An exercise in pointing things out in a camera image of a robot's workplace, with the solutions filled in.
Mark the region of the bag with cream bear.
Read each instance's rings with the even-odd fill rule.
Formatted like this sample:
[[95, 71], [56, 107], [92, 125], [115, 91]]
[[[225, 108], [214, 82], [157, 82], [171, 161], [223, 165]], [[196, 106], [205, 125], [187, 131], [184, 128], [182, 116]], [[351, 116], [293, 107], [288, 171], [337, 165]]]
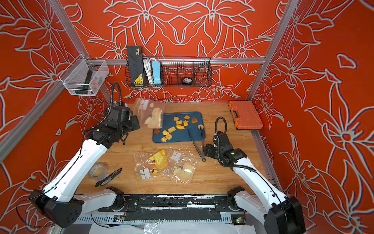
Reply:
[[163, 127], [165, 103], [154, 100], [137, 98], [133, 113], [137, 116], [141, 127], [160, 129]]

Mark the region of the dark blue tray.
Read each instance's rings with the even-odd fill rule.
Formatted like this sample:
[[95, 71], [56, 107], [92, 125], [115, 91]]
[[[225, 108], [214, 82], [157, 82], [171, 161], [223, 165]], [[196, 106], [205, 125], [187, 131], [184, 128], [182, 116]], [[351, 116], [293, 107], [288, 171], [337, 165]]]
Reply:
[[203, 116], [200, 112], [166, 113], [162, 128], [154, 131], [154, 143], [200, 141], [206, 138]]

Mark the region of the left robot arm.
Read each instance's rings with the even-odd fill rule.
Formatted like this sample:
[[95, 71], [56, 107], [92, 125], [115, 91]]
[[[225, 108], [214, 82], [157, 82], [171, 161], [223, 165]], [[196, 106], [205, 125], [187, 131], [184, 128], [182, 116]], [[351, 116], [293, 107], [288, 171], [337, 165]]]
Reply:
[[133, 111], [123, 102], [110, 100], [107, 114], [84, 132], [81, 148], [62, 171], [43, 189], [34, 190], [28, 201], [61, 228], [74, 224], [81, 214], [108, 207], [119, 211], [125, 205], [124, 193], [110, 186], [101, 192], [77, 195], [76, 190], [89, 170], [114, 143], [125, 143], [130, 132], [140, 128]]

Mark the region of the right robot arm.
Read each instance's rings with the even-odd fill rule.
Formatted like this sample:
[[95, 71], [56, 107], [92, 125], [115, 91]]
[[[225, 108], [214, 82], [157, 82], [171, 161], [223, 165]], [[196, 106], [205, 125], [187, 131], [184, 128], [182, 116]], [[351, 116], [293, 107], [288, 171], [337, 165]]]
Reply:
[[228, 195], [236, 207], [256, 218], [268, 234], [304, 234], [306, 226], [301, 203], [272, 185], [241, 149], [233, 148], [226, 131], [218, 130], [220, 120], [225, 121], [225, 118], [216, 119], [213, 144], [205, 146], [205, 156], [234, 171], [256, 195], [253, 197], [242, 187], [230, 190]]

